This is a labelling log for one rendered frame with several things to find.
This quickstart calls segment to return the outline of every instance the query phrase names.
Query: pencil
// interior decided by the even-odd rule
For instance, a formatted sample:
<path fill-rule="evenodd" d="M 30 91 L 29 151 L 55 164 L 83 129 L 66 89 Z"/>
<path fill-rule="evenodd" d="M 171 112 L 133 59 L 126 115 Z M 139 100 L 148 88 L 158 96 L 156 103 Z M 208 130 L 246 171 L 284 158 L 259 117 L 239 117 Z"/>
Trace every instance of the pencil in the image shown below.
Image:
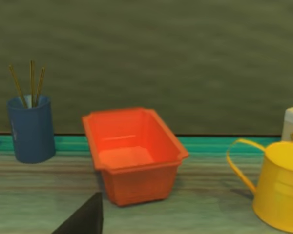
<path fill-rule="evenodd" d="M 14 73 L 14 69 L 13 69 L 12 65 L 9 65 L 9 70 L 10 70 L 10 73 L 11 73 L 12 78 L 14 80 L 14 84 L 15 84 L 16 90 L 17 90 L 17 92 L 18 92 L 18 94 L 19 94 L 19 96 L 21 98 L 21 101 L 22 101 L 22 103 L 24 105 L 24 108 L 27 109 L 28 107 L 27 107 L 26 100 L 24 98 L 23 92 L 21 91 L 21 88 L 20 88 L 18 79 L 16 78 L 16 75 Z"/>
<path fill-rule="evenodd" d="M 35 62 L 30 61 L 31 107 L 35 104 Z"/>
<path fill-rule="evenodd" d="M 40 73 L 40 78 L 39 78 L 39 84 L 38 84 L 38 88 L 37 88 L 37 97 L 36 97 L 36 103 L 35 106 L 37 107 L 39 104 L 39 97 L 41 94 L 41 90 L 42 90 L 42 85 L 43 85 L 43 78 L 44 78 L 44 72 L 45 72 L 45 68 L 43 67 L 41 69 L 41 73 Z"/>

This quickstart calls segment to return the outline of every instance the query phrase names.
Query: red plastic container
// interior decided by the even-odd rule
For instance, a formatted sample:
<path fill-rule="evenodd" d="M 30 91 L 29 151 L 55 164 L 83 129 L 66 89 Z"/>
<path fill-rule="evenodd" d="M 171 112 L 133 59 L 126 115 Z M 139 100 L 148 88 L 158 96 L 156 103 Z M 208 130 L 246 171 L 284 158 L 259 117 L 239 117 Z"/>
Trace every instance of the red plastic container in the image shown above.
<path fill-rule="evenodd" d="M 154 110 L 93 112 L 83 124 L 112 202 L 125 206 L 168 197 L 189 154 Z"/>

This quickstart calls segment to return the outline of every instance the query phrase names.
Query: tabletop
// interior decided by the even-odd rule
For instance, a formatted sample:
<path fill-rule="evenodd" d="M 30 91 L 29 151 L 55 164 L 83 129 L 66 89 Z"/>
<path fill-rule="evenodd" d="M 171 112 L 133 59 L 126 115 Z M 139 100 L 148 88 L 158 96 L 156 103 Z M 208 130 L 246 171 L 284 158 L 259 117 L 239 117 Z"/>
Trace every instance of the tabletop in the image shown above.
<path fill-rule="evenodd" d="M 268 145 L 278 138 L 250 138 Z M 225 160 L 233 137 L 180 137 L 190 152 L 168 199 L 119 208 L 104 194 L 104 234 L 277 234 L 256 217 L 252 195 Z M 27 165 L 0 136 L 0 234 L 50 234 L 95 192 L 104 193 L 84 136 L 56 136 L 57 154 Z M 232 159 L 256 182 L 262 154 L 236 145 Z"/>

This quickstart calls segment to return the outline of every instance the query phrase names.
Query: yellow watering can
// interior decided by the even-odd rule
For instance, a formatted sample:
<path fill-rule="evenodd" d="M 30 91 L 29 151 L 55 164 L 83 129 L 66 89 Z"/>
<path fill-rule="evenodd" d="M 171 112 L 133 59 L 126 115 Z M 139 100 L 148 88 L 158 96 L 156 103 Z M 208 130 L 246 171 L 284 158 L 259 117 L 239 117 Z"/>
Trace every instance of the yellow watering can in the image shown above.
<path fill-rule="evenodd" d="M 229 157 L 236 143 L 244 143 L 265 153 L 257 187 Z M 293 233 L 293 142 L 276 142 L 267 148 L 255 142 L 238 139 L 227 150 L 230 167 L 254 195 L 253 210 L 270 226 Z"/>

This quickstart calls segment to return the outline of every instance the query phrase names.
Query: blue pencil holder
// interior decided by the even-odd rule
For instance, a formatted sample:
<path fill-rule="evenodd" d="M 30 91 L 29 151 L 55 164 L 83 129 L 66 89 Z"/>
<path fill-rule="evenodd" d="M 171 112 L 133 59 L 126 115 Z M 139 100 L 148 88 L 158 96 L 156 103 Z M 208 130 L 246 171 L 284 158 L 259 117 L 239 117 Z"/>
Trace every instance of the blue pencil holder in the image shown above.
<path fill-rule="evenodd" d="M 7 102 L 8 117 L 15 157 L 23 163 L 44 162 L 55 155 L 54 132 L 50 98 L 40 95 L 37 107 L 31 107 L 31 96 L 26 95 L 28 109 L 20 97 Z"/>

